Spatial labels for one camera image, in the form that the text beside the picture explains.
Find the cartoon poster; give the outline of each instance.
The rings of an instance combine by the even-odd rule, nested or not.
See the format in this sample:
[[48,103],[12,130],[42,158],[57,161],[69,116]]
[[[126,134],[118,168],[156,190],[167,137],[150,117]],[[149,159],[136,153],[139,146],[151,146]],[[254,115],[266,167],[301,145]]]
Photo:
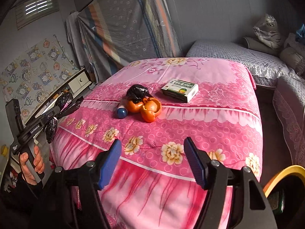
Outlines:
[[53,91],[78,72],[67,50],[56,43],[55,35],[53,38],[43,39],[16,56],[0,71],[5,100],[19,100],[24,123],[52,96]]

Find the screw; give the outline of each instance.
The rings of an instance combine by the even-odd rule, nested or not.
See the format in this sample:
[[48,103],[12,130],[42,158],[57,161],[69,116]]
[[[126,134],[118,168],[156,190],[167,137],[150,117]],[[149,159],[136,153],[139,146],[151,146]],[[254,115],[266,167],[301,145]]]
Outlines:
[[93,167],[93,166],[95,165],[95,162],[94,162],[94,161],[88,161],[88,162],[86,163],[86,165],[87,165],[88,167]]
[[220,165],[220,162],[218,162],[217,160],[212,160],[211,164],[215,167],[218,167]]
[[60,173],[60,172],[62,172],[62,170],[63,170],[63,168],[62,168],[61,166],[57,166],[57,167],[55,168],[55,172],[56,172],[56,173]]
[[247,173],[251,172],[251,169],[248,166],[244,166],[242,169]]

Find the blue gripper pad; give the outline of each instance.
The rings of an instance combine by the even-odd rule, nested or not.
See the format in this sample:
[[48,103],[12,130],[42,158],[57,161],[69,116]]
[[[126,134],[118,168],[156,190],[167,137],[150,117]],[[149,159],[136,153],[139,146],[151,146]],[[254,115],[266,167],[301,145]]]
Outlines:
[[99,187],[101,190],[109,184],[115,166],[120,158],[122,152],[121,141],[116,139],[108,150],[108,156],[101,167]]
[[184,140],[184,152],[195,177],[196,183],[204,189],[206,184],[205,169],[198,157],[197,151],[198,149],[196,148],[192,139],[187,137]]

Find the black plastic bag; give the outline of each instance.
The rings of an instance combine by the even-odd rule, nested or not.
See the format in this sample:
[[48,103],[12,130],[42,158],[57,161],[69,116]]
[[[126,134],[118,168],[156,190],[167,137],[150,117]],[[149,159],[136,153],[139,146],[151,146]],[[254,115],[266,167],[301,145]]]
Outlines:
[[57,131],[57,119],[53,117],[49,121],[49,123],[45,126],[45,136],[49,144],[53,141],[56,131]]
[[45,126],[45,135],[49,144],[54,140],[57,131],[57,120],[70,115],[79,109],[81,103],[83,102],[83,97],[77,99],[75,103],[72,103],[72,101],[73,96],[70,92],[62,94],[56,100],[54,106],[58,106],[60,108],[60,113],[56,115],[56,118],[53,117]]
[[132,85],[126,93],[127,99],[131,100],[134,104],[143,100],[144,97],[152,97],[148,92],[148,88],[140,85]]
[[81,105],[82,102],[83,102],[83,97],[81,96],[80,98],[78,98],[78,99],[76,100],[75,103],[73,103],[73,104],[70,103],[68,107],[64,108],[64,109],[56,116],[56,118],[57,118],[57,119],[60,119],[60,118],[62,118],[62,117],[65,117],[65,116],[67,116],[67,115],[70,115],[70,114],[74,113],[77,109],[79,109],[79,107],[80,107],[80,105]]
[[57,98],[54,106],[58,106],[60,108],[60,111],[62,111],[70,104],[72,100],[73,100],[72,94],[70,92],[67,92]]

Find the curtain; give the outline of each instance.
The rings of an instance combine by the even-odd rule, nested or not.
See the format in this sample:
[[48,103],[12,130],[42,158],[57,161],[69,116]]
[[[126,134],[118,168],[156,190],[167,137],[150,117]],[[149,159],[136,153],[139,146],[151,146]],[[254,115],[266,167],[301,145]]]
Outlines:
[[97,82],[136,60],[182,56],[163,0],[93,0],[70,15],[67,33]]

